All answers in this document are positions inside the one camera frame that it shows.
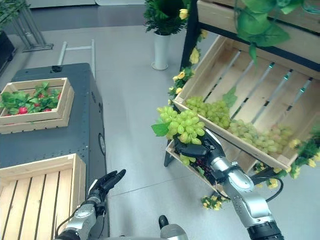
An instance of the grape cluster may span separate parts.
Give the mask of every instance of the grape cluster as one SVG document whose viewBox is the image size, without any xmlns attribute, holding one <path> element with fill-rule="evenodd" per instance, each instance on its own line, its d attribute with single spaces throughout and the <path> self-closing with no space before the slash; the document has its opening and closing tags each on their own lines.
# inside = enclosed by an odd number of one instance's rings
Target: grape cluster
<svg viewBox="0 0 320 240">
<path fill-rule="evenodd" d="M 192 96 L 186 100 L 186 106 L 221 128 L 227 129 L 229 127 L 229 108 L 223 100 L 204 103 L 202 96 Z"/>
<path fill-rule="evenodd" d="M 274 126 L 270 131 L 258 132 L 251 122 L 233 120 L 228 131 L 266 154 L 281 154 L 292 131 L 288 127 Z"/>
<path fill-rule="evenodd" d="M 170 106 L 158 107 L 157 111 L 165 123 L 170 123 L 166 135 L 168 139 L 173 139 L 174 135 L 180 134 L 178 138 L 182 143 L 202 144 L 197 136 L 205 134 L 203 130 L 205 124 L 199 121 L 199 117 L 195 111 L 188 109 L 178 114 Z"/>
</svg>

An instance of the artificial plant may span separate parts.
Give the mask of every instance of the artificial plant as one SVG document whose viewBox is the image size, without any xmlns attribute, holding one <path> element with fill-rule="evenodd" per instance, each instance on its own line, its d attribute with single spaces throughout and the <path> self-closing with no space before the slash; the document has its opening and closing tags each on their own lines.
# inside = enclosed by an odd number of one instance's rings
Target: artificial plant
<svg viewBox="0 0 320 240">
<path fill-rule="evenodd" d="M 158 35 L 179 33 L 186 25 L 190 0 L 145 0 L 146 31 Z"/>
<path fill-rule="evenodd" d="M 234 13 L 237 15 L 237 36 L 250 43 L 249 54 L 257 63 L 256 47 L 270 47 L 290 39 L 289 34 L 276 24 L 280 14 L 290 14 L 304 7 L 304 0 L 241 0 L 245 8 L 238 6 L 235 0 Z M 275 12 L 272 20 L 268 14 Z"/>
<path fill-rule="evenodd" d="M 0 0 L 0 32 L 7 23 L 18 16 L 18 11 L 25 6 L 25 1 Z"/>
</svg>

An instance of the green vine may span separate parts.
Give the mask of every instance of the green vine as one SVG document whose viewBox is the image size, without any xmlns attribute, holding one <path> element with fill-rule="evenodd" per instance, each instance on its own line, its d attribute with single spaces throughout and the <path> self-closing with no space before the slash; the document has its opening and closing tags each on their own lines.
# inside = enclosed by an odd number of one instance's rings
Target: green vine
<svg viewBox="0 0 320 240">
<path fill-rule="evenodd" d="M 245 8 L 235 1 L 234 14 L 237 36 L 250 43 L 249 54 L 257 63 L 257 47 L 270 47 L 290 39 L 289 34 L 276 25 L 279 14 L 289 14 L 303 6 L 304 0 L 241 0 Z M 268 14 L 275 11 L 273 20 Z"/>
</svg>

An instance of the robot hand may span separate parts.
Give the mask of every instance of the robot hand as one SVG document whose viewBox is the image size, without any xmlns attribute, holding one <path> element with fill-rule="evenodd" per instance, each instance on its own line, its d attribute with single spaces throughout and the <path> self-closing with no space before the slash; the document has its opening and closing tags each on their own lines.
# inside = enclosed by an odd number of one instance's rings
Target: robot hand
<svg viewBox="0 0 320 240">
<path fill-rule="evenodd" d="M 226 159 L 221 143 L 208 129 L 200 140 L 202 145 L 184 144 L 175 137 L 175 149 L 187 157 L 205 161 L 213 178 L 209 181 L 211 184 L 222 185 L 252 240 L 283 240 L 266 200 L 255 192 L 251 178 L 237 162 L 230 163 Z"/>
<path fill-rule="evenodd" d="M 110 189 L 123 178 L 126 170 L 113 171 L 93 181 L 88 197 L 78 208 L 63 232 L 55 240 L 87 240 L 98 216 L 106 212 L 105 198 Z"/>
</svg>

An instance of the metal bar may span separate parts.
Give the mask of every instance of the metal bar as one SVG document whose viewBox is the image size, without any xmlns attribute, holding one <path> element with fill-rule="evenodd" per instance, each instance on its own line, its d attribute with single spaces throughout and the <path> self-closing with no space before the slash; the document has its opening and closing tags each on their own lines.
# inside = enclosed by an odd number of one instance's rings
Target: metal bar
<svg viewBox="0 0 320 240">
<path fill-rule="evenodd" d="M 85 49 L 91 49 L 92 46 L 77 46 L 77 47 L 67 47 L 66 51 L 73 51 L 73 50 L 85 50 Z"/>
<path fill-rule="evenodd" d="M 64 61 L 67 44 L 68 43 L 66 41 L 63 42 L 63 45 L 62 45 L 62 48 L 61 48 L 61 52 L 60 52 L 60 56 L 59 56 L 59 60 L 58 60 L 58 63 L 57 63 L 58 66 L 62 65 L 62 62 Z"/>
<path fill-rule="evenodd" d="M 235 63 L 235 61 L 238 59 L 239 55 L 241 53 L 241 50 L 239 50 L 236 55 L 233 57 L 233 59 L 230 61 L 229 65 L 224 69 L 223 73 L 219 77 L 218 81 L 216 84 L 213 86 L 213 88 L 210 90 L 210 92 L 207 94 L 207 96 L 204 98 L 203 102 L 207 100 L 207 98 L 210 96 L 210 94 L 215 90 L 216 86 L 221 82 L 221 80 L 225 77 L 231 66 Z"/>
<path fill-rule="evenodd" d="M 283 85 L 288 81 L 291 73 L 293 72 L 292 69 L 290 69 L 290 71 L 288 71 L 288 73 L 282 78 L 282 81 L 279 83 L 279 85 L 276 87 L 276 89 L 273 91 L 273 93 L 271 94 L 271 96 L 265 101 L 264 105 L 260 108 L 260 110 L 257 112 L 257 114 L 255 115 L 255 117 L 252 119 L 251 123 L 255 123 L 257 121 L 257 119 L 261 116 L 261 114 L 266 110 L 267 106 L 269 105 L 269 103 L 277 96 L 278 92 L 280 91 L 280 89 L 283 87 Z"/>
<path fill-rule="evenodd" d="M 285 117 L 286 115 L 290 112 L 290 110 L 292 109 L 292 107 L 296 104 L 296 102 L 299 100 L 299 98 L 304 94 L 304 92 L 307 90 L 308 86 L 310 85 L 310 83 L 312 82 L 313 78 L 310 77 L 305 84 L 303 85 L 302 88 L 299 89 L 298 93 L 296 94 L 293 102 L 287 107 L 287 109 L 284 111 L 284 113 L 279 117 L 279 119 L 276 121 L 275 124 L 280 123 Z"/>
<path fill-rule="evenodd" d="M 12 25 L 16 31 L 16 33 L 19 35 L 21 38 L 23 44 L 25 45 L 26 48 L 31 49 L 32 48 L 32 43 L 29 41 L 29 39 L 24 35 L 23 30 L 21 29 L 21 26 L 19 25 L 18 20 L 15 18 L 12 20 Z"/>
<path fill-rule="evenodd" d="M 241 110 L 241 108 L 246 104 L 246 102 L 249 100 L 249 98 L 251 98 L 251 96 L 253 95 L 253 93 L 257 90 L 257 88 L 260 86 L 260 84 L 265 80 L 266 76 L 268 75 L 268 73 L 271 71 L 271 69 L 274 67 L 275 63 L 272 62 L 269 64 L 269 66 L 266 68 L 266 70 L 264 71 L 263 75 L 261 76 L 261 78 L 258 80 L 258 82 L 255 84 L 255 86 L 251 89 L 251 91 L 248 93 L 248 95 L 246 96 L 246 98 L 243 100 L 243 102 L 241 103 L 241 105 L 237 108 L 237 110 L 234 112 L 234 114 L 232 115 L 231 119 L 234 119 L 235 116 L 238 114 L 238 112 Z"/>
<path fill-rule="evenodd" d="M 25 13 L 25 16 L 31 26 L 31 31 L 32 34 L 34 36 L 34 38 L 36 39 L 36 41 L 38 42 L 38 44 L 40 44 L 42 47 L 45 47 L 46 40 L 44 38 L 44 36 L 42 35 L 42 33 L 39 31 L 39 28 L 37 27 L 35 20 L 31 14 L 31 11 L 28 7 L 25 7 L 21 10 L 21 12 Z"/>
<path fill-rule="evenodd" d="M 91 71 L 94 79 L 96 79 L 96 49 L 94 39 L 91 39 Z"/>
</svg>

